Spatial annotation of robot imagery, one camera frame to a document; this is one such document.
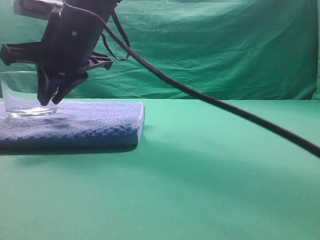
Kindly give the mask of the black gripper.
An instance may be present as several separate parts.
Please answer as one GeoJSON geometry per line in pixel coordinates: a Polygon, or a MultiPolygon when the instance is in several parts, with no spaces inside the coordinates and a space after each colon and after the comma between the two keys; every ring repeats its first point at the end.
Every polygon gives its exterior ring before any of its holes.
{"type": "Polygon", "coordinates": [[[47,15],[41,41],[4,43],[0,59],[6,66],[36,65],[40,105],[50,101],[57,105],[88,79],[86,71],[111,68],[110,57],[94,49],[117,4],[116,0],[67,0],[47,15]]]}

